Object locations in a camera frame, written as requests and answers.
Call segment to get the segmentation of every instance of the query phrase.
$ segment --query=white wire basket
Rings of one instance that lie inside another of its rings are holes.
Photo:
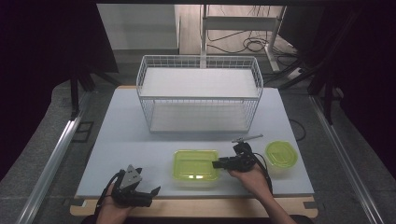
[[[249,56],[147,55],[136,89],[151,132],[246,133],[262,73]]]

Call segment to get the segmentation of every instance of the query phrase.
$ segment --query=yellow-green lid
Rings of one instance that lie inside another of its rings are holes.
[[[297,152],[289,142],[275,141],[267,145],[265,155],[276,167],[290,168],[297,162]]]
[[[179,150],[175,153],[173,177],[178,180],[216,180],[219,171],[212,161],[218,159],[216,150]]]

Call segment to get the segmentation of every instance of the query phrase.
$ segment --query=aluminum frame rail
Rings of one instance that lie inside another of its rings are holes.
[[[35,219],[38,209],[47,194],[50,184],[58,171],[59,165],[61,164],[64,153],[66,152],[74,133],[81,121],[82,116],[87,108],[88,101],[91,97],[90,92],[85,92],[80,100],[80,110],[74,120],[69,120],[64,128],[64,132],[59,138],[58,143],[53,149],[52,154],[49,157],[49,161],[44,167],[41,176],[38,178],[30,194],[26,204],[21,210],[20,216],[16,223],[32,223]]]
[[[361,206],[366,213],[366,216],[370,220],[370,223],[378,224],[385,223],[381,215],[379,214],[378,208],[375,204],[373,197],[370,194],[370,191],[364,185],[361,177],[358,174],[358,171],[355,169],[355,166],[352,163],[352,160],[349,158],[346,149],[341,143],[340,138],[338,137],[337,132],[335,131],[332,125],[329,125],[325,116],[322,113],[322,107],[317,96],[309,96],[312,105],[314,106],[319,120],[323,125],[324,131],[329,137],[332,146],[334,148],[335,154],[343,166],[346,176],[349,179],[352,188],[355,190],[360,202]]]

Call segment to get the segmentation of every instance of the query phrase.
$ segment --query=person's arm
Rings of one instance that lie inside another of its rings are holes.
[[[106,195],[111,195],[113,185],[108,188]],[[121,207],[114,202],[111,196],[106,196],[103,200],[99,216],[96,224],[122,224],[128,215],[131,213],[133,207]]]
[[[259,200],[273,223],[296,223],[274,199],[259,165],[256,164],[249,172],[229,171],[229,173],[231,176],[238,178],[242,185]]]

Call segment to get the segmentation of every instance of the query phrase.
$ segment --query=black curtain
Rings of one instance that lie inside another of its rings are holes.
[[[396,6],[368,4],[335,57],[341,107],[396,176]]]
[[[87,64],[118,72],[96,4],[53,2],[0,3],[1,178],[43,119],[55,86]]]

